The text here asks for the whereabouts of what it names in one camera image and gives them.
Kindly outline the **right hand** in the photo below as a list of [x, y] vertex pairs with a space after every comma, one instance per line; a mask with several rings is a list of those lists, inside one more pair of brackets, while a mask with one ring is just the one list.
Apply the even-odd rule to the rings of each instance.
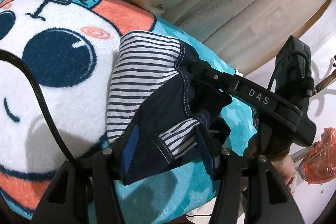
[[[254, 153], [250, 153], [250, 151], [245, 150], [244, 156], [246, 157], [255, 157]], [[291, 159], [289, 155], [286, 155], [283, 159], [273, 159], [270, 161], [272, 165], [275, 167], [276, 171], [283, 179], [285, 185], [289, 185], [290, 180], [294, 177], [294, 161]], [[242, 178], [241, 182], [241, 190], [246, 190], [248, 187], [248, 178]]]

